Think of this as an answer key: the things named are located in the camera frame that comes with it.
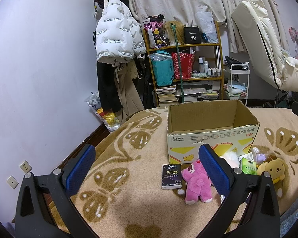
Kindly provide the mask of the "yellow dog plush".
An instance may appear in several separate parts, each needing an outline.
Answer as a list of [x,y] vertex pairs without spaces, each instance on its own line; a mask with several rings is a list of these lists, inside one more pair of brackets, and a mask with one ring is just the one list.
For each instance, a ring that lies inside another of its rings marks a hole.
[[257,174],[260,176],[264,171],[267,171],[273,181],[278,199],[285,195],[288,189],[288,166],[282,158],[275,155],[270,155],[257,168]]

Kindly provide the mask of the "green tissue pack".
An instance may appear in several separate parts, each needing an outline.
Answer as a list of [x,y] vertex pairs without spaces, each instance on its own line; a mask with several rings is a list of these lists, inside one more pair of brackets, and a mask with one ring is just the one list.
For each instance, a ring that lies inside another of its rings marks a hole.
[[240,160],[240,169],[243,171],[244,174],[249,174],[249,175],[257,174],[257,167],[255,162],[252,160],[248,160],[245,157],[241,158]]

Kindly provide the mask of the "pink plush bear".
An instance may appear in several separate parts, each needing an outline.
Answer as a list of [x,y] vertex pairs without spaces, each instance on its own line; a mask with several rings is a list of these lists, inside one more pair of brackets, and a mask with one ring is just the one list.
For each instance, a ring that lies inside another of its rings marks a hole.
[[212,201],[212,182],[199,159],[192,162],[186,169],[183,169],[181,174],[186,182],[186,204],[193,205],[199,199],[205,203]]

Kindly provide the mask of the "plastic bag with toys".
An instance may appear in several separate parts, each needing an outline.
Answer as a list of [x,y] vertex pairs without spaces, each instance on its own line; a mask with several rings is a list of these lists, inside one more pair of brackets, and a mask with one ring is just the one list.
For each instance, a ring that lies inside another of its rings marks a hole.
[[104,110],[101,105],[99,93],[91,92],[85,100],[92,112],[104,123],[107,130],[112,133],[120,127],[120,121],[112,110]]

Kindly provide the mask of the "white rolling cart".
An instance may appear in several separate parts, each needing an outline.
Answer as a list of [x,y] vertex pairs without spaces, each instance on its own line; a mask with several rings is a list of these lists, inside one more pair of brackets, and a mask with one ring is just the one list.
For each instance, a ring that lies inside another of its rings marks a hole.
[[224,84],[225,98],[228,100],[244,100],[248,103],[250,67],[249,62],[225,64],[224,70],[229,74],[228,82]]

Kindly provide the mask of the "stack of books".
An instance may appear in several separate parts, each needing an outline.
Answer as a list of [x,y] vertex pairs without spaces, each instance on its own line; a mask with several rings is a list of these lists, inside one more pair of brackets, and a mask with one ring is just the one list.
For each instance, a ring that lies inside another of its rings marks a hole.
[[159,87],[156,93],[159,106],[169,106],[179,102],[176,97],[176,85]]

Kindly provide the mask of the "cream massage chair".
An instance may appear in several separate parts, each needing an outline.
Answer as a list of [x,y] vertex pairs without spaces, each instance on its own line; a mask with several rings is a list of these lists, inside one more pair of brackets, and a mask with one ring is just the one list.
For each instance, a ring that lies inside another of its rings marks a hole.
[[231,18],[257,76],[281,91],[298,92],[298,59],[281,47],[263,1],[243,0]]

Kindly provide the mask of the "wooden shelf unit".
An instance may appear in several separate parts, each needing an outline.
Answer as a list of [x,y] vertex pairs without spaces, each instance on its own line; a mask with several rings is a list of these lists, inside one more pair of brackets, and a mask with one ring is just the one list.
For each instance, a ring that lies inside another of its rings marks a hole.
[[[220,82],[220,93],[218,99],[223,99],[224,97],[224,75],[223,75],[223,54],[222,54],[222,45],[219,24],[217,21],[214,22],[217,34],[217,43],[200,43],[200,44],[185,44],[185,45],[175,45],[175,46],[165,46],[161,49],[150,48],[150,41],[148,37],[148,32],[143,30],[143,36],[146,45],[146,52],[148,55],[152,53],[160,52],[162,55],[168,55],[168,49],[176,50],[176,52],[171,53],[171,59],[173,61],[173,73],[174,73],[174,83],[180,83],[181,86],[181,99],[180,103],[184,103],[184,82],[193,82],[193,81],[218,81]],[[198,61],[198,57],[193,53],[186,53],[186,50],[192,52],[193,47],[212,47],[214,49],[213,58],[205,58],[203,62],[214,62],[216,66],[215,75],[206,75],[205,77],[194,77],[193,76],[193,65],[195,61]]]

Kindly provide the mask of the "red gift bag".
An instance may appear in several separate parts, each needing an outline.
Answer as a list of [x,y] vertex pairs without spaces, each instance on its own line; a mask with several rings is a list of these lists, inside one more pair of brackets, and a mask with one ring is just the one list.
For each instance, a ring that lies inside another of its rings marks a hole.
[[[188,80],[192,76],[195,56],[194,54],[180,52],[180,58],[181,58],[182,78],[183,80]],[[177,53],[172,53],[172,59],[173,59],[173,68],[174,68],[174,78],[176,80],[180,80]]]

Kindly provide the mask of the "beige hanging coat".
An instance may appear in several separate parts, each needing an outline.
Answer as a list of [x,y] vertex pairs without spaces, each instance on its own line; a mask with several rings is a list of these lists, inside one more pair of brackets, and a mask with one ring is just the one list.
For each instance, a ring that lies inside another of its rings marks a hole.
[[133,114],[144,110],[143,103],[139,93],[128,72],[128,65],[121,64],[115,71],[115,86],[118,93],[119,109],[116,110],[116,116],[121,124],[125,123]]

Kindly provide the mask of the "teal bag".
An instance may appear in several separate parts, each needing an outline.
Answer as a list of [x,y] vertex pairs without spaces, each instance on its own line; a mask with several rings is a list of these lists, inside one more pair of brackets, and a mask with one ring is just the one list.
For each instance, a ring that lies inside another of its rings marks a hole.
[[157,51],[148,56],[152,62],[154,76],[158,86],[168,86],[173,83],[174,67],[170,53]]

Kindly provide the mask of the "black box marked 40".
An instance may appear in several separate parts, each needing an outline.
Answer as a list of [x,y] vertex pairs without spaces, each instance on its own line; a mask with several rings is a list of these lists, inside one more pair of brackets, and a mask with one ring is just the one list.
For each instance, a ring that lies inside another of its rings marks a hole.
[[184,27],[185,44],[200,44],[201,35],[197,26]]

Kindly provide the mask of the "white puffer jacket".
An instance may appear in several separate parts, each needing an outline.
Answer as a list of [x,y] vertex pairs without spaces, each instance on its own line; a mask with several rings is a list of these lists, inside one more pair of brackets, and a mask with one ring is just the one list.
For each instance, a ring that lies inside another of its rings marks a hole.
[[146,54],[139,17],[131,0],[104,0],[96,26],[96,58],[99,63],[128,63]]

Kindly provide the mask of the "blonde wig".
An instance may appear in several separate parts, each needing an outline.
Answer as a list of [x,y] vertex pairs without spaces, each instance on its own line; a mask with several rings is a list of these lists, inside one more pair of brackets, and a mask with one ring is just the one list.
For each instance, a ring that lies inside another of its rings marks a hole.
[[163,24],[164,32],[171,46],[175,46],[176,41],[178,45],[185,44],[184,27],[184,24],[176,20],[168,21]]

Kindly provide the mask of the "wall socket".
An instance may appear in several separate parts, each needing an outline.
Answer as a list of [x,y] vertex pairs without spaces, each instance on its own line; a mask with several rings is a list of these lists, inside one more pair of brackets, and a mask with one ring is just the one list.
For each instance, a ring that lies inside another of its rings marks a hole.
[[7,183],[12,189],[15,189],[19,185],[19,182],[12,175],[7,178]]
[[19,167],[25,174],[32,170],[31,165],[26,160],[24,160]]

